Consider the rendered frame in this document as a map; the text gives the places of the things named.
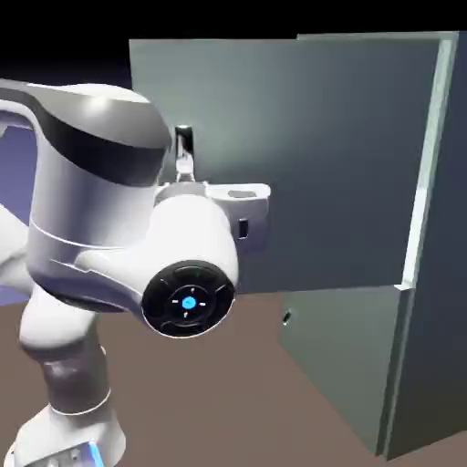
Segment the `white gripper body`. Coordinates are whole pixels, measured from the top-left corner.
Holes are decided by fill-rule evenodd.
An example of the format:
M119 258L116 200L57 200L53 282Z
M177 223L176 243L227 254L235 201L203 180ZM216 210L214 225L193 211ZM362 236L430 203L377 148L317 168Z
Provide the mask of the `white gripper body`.
M224 209L246 210L247 205L268 205L271 188L263 183L166 182L156 190L156 203L179 195L201 196Z

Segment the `dark metal door handle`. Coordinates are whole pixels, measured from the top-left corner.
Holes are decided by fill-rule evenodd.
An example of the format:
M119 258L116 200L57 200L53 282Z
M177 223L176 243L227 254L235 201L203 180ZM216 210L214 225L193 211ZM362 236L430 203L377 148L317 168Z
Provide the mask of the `dark metal door handle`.
M192 126L177 125L174 128L174 144L175 158L177 160L187 155L192 156L194 154Z

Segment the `large grey-green cabinet door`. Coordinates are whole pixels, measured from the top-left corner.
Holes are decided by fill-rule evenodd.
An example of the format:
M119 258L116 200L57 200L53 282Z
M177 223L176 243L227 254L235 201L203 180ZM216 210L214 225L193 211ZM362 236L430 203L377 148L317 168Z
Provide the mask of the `large grey-green cabinet door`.
M133 87L194 132L195 173L271 187L245 293L413 277L452 33L133 39Z

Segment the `small grey-green cabinet door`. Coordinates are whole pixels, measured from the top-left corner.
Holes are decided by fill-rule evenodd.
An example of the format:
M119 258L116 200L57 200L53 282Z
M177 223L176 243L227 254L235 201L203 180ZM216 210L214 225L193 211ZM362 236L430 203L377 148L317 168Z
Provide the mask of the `small grey-green cabinet door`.
M383 285L285 293L279 342L375 455L383 452L400 338L413 289Z

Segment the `grey-green painted cabinet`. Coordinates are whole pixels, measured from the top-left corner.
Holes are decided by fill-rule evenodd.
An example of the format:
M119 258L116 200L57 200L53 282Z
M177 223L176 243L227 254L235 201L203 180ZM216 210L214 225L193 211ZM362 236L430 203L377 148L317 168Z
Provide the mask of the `grey-green painted cabinet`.
M437 31L386 460L467 431L467 31Z

